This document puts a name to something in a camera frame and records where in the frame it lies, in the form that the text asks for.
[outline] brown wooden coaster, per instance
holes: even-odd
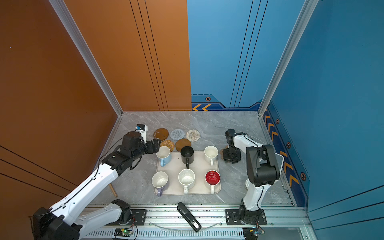
[[[191,142],[186,138],[182,138],[176,142],[176,150],[178,150],[179,152],[185,146],[192,146]]]
[[[154,133],[153,133],[153,137],[154,138],[158,138],[160,139],[161,141],[164,141],[167,139],[169,133],[168,133],[168,130],[165,129],[165,128],[159,128],[158,130],[156,130]]]
[[[169,150],[172,152],[175,149],[175,144],[171,140],[165,140],[160,143],[160,147],[167,146]]]

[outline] white tray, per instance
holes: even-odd
[[[164,167],[160,166],[160,161],[157,161],[156,172],[165,172],[168,175],[169,186],[164,190],[162,195],[183,195],[183,188],[179,183],[179,172],[187,166],[181,160],[180,152],[171,152],[172,159]],[[211,189],[205,185],[205,174],[209,170],[218,171],[218,162],[217,159],[214,161],[214,165],[211,166],[204,159],[204,151],[195,151],[194,152],[194,162],[189,165],[195,173],[195,185],[193,188],[188,190],[188,194],[210,194]],[[221,183],[215,186],[215,193],[218,193],[221,190]],[[153,192],[157,195],[157,189],[153,188]]]

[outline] coaster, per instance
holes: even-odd
[[[153,138],[158,138],[160,139],[161,141],[164,141],[167,139],[169,133],[168,133],[168,130],[165,129],[165,128],[159,128],[158,130],[156,130],[154,133],[153,133]]]
[[[192,146],[191,142],[188,139],[182,138],[176,142],[176,150],[179,152],[185,146]]]
[[[171,140],[164,140],[160,143],[160,147],[167,146],[169,150],[172,152],[175,149],[175,144]]]
[[[187,132],[187,139],[191,142],[195,142],[200,138],[200,133],[196,129],[189,130]]]
[[[181,129],[175,129],[170,133],[169,136],[172,138],[172,140],[177,141],[185,137],[185,132]]]

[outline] blue mug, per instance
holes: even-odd
[[[156,156],[160,160],[160,166],[165,166],[170,162],[172,156],[170,154],[170,149],[167,146],[160,147],[159,151],[156,153]]]

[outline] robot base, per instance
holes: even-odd
[[[267,225],[263,209],[248,211],[241,200],[239,209],[226,209],[227,225]]]

